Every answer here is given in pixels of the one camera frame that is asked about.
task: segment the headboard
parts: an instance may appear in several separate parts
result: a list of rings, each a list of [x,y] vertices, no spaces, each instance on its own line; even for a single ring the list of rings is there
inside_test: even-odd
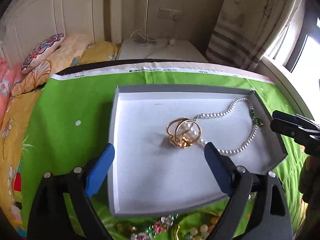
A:
[[[121,43],[121,0],[110,0],[110,23],[104,23],[103,4],[104,0],[19,0],[4,20],[0,56],[11,67],[56,33],[83,33],[91,43],[104,41],[105,26],[111,29],[111,41]]]

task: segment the wall socket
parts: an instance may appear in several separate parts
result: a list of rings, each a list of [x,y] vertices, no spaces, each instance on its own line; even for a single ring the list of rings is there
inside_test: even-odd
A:
[[[158,18],[178,21],[182,19],[182,11],[167,8],[159,8]]]

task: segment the white nightstand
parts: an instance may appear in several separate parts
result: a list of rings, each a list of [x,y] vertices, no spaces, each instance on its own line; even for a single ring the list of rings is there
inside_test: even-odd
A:
[[[156,44],[139,45],[125,39],[122,42],[117,60],[151,58],[208,63],[189,41],[175,40],[175,45],[171,46],[168,44],[168,39],[156,40]]]

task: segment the curtain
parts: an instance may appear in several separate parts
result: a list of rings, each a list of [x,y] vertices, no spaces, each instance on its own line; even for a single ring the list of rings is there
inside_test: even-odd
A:
[[[206,51],[209,62],[253,71],[301,0],[224,0]]]

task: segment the box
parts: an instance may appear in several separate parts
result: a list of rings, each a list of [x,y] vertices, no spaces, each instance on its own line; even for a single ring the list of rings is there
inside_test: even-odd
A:
[[[196,143],[181,149],[169,143],[169,122],[201,113],[219,113],[247,97],[264,121],[254,140],[231,156],[236,166],[265,174],[287,156],[280,135],[270,129],[270,114],[254,90],[202,85],[117,87],[109,142],[115,159],[108,172],[109,207],[113,216],[162,216],[194,210],[226,197]],[[216,148],[237,149],[252,129],[247,102],[221,118],[198,119],[202,138]]]

